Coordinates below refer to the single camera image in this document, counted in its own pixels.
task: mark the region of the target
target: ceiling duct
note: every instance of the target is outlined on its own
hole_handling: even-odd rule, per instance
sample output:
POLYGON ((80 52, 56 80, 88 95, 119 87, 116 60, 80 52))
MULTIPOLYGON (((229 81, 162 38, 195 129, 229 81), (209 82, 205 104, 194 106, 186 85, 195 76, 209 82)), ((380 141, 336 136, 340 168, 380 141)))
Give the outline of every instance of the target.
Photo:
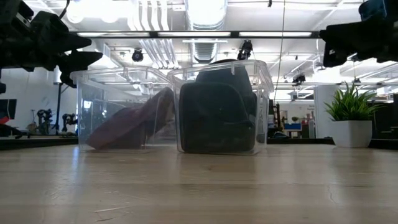
MULTIPOLYGON (((227 0, 185 0, 189 29, 222 30, 227 5, 227 0)), ((192 44, 193 56, 200 63, 210 63, 216 56, 217 49, 218 44, 192 44)))

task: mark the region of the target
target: ceiling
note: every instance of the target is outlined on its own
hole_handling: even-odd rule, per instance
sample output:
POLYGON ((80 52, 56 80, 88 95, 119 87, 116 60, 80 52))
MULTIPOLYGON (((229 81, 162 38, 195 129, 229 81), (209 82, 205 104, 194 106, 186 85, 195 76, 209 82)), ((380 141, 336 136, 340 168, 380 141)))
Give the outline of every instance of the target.
MULTIPOLYGON (((36 11, 46 10, 57 14, 61 13, 62 7, 66 3, 62 0, 26 0, 25 2, 36 11)), ((272 7, 267 7, 268 1, 228 0, 224 30, 320 30, 330 24, 360 21, 358 7, 362 2, 363 0, 286 0, 285 17, 283 18, 283 0, 273 0, 272 7)), ((132 10, 128 3, 127 0, 118 0, 111 1, 105 6, 94 5, 90 9, 82 10, 85 18, 80 23, 71 23, 65 17, 63 21, 71 30, 75 31, 130 30, 127 25, 127 17, 131 15, 132 10), (105 23, 101 20, 102 15, 112 13, 119 17, 116 22, 105 23)), ((167 5, 167 19, 170 29, 187 30, 184 0, 167 1, 167 5)), ((192 66, 189 44, 184 44, 181 39, 173 39, 172 41, 180 66, 192 66)), ((228 43, 219 44, 216 58, 218 60, 236 58, 242 41, 242 39, 228 39, 228 43)), ((152 61, 145 54, 142 62, 133 63, 131 60, 134 49, 141 47, 137 39, 96 39, 95 42, 96 46, 107 44, 112 52, 111 58, 122 66, 152 66, 152 61)), ((322 40, 253 39, 252 44, 254 53, 251 59, 265 61, 274 82, 277 81, 278 77, 280 82, 285 80, 291 82, 292 77, 299 71, 306 75, 307 81, 329 82, 331 80, 330 73, 333 73, 332 76, 337 82, 351 82, 354 76, 366 78, 364 74, 394 64, 392 62, 378 64, 371 59, 356 62, 355 65, 353 62, 347 62, 338 69, 318 72, 317 68, 314 69, 313 64, 320 61, 318 56, 323 54, 325 43, 322 40)), ((396 75, 395 69, 392 69, 373 77, 370 76, 366 82, 381 82, 396 75)))

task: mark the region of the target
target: wooden table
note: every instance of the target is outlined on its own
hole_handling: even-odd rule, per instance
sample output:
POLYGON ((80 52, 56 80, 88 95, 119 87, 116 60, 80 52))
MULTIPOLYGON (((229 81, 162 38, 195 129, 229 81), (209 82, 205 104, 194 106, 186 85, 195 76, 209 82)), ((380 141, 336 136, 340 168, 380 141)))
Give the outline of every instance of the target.
POLYGON ((398 153, 0 151, 0 223, 397 223, 398 153))

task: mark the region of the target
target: transparent storage container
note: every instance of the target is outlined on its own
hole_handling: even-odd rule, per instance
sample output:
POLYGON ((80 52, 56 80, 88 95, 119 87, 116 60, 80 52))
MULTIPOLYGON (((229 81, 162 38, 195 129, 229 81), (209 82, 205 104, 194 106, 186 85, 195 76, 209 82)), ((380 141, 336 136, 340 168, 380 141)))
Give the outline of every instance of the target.
POLYGON ((267 64, 243 60, 174 70, 177 145, 181 152, 255 154, 266 146, 267 64))
POLYGON ((74 72, 82 148, 176 146, 174 93, 160 71, 126 67, 74 72))

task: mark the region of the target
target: maroon fabric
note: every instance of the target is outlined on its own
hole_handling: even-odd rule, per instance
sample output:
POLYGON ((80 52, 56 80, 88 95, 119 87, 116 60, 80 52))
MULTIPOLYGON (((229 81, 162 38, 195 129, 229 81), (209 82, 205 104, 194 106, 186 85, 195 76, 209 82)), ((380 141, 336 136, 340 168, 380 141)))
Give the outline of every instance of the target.
POLYGON ((167 124, 170 107, 174 110, 174 94, 164 88, 142 108, 123 108, 115 113, 94 130, 86 143, 95 149, 138 148, 167 124))

